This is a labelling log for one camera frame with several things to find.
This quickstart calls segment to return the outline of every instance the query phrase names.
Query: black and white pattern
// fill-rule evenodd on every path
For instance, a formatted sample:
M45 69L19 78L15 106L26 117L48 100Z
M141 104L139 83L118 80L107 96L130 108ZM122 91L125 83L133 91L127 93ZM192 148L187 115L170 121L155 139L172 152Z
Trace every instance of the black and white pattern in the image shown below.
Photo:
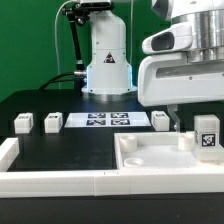
M19 119L21 119L21 120L26 120L26 119L28 119L29 117L28 116L20 116L19 117Z
M106 120L87 120L87 126L105 126Z
M111 118L129 118L128 113L111 113Z
M214 147L216 146L215 134L202 134L202 147Z
M111 125L130 125L130 120L129 119L115 119L115 120L111 120Z
M88 118L91 119L101 119L101 118L106 118L106 114L88 114Z
M56 119L58 116L50 116L49 119Z

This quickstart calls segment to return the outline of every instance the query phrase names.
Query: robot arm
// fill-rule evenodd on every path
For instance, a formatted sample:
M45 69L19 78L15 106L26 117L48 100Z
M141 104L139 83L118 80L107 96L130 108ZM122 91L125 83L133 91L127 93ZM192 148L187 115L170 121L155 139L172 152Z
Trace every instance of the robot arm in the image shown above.
M147 38L142 45L146 54L186 51L192 47L192 21L181 21L186 15L224 9L222 0L152 0L152 10L162 19L172 21L171 28Z

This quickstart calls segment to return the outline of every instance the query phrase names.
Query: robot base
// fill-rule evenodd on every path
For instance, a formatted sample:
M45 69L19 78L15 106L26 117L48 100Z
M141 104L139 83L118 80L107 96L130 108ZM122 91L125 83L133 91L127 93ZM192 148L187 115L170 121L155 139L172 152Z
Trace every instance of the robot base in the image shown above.
M87 99L102 101L102 102L114 102L114 101L123 101L130 98L137 98L137 87L133 86L127 92L121 93L92 93L87 90L86 87L82 89L82 96Z

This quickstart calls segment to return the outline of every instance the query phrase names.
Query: white block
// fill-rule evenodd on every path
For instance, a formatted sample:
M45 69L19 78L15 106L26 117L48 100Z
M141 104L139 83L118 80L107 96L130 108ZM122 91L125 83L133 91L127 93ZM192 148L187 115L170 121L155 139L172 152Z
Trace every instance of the white block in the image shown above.
M45 133L59 133L62 125L62 113L50 113L44 120Z
M6 172L19 154L17 138L8 138L0 146L0 172Z
M170 118L164 111L153 111L151 115L151 123L156 131L170 130Z
M33 114L22 113L14 121L16 134L28 134L33 127Z
M219 148L220 121L215 115L195 116L194 130L199 149Z

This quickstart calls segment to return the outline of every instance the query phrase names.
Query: black table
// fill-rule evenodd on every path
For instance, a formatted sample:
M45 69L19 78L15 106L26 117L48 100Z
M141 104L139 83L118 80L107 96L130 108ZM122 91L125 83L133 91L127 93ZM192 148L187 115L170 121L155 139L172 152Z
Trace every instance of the black table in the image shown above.
M0 141L16 136L20 143L20 155L9 172L116 169L114 133L149 132L153 127L62 128L59 134L45 134L45 117L63 112L65 122L71 112L145 111L150 118L153 110L166 111L166 107L144 108L136 99L100 103L84 100L72 90L16 92L0 103ZM24 112L34 114L34 128L28 135L15 135L14 119ZM180 105L178 115L186 131L193 130L193 117L198 114L217 115L223 133L223 103ZM223 207L223 193L9 198L0 199L0 223L216 224L224 222Z

